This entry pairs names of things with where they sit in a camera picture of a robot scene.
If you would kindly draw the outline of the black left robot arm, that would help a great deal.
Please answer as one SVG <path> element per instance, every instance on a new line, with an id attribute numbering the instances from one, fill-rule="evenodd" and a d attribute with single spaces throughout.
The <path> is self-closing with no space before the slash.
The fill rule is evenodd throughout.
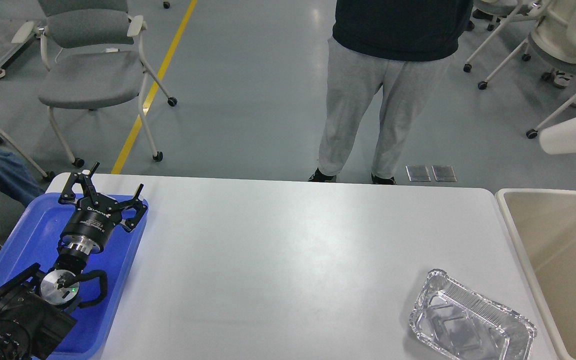
<path id="1" fill-rule="evenodd" d="M 108 335 L 146 227 L 142 186 L 103 194 L 94 171 L 30 203 L 0 252 L 0 360 L 86 360 Z"/>

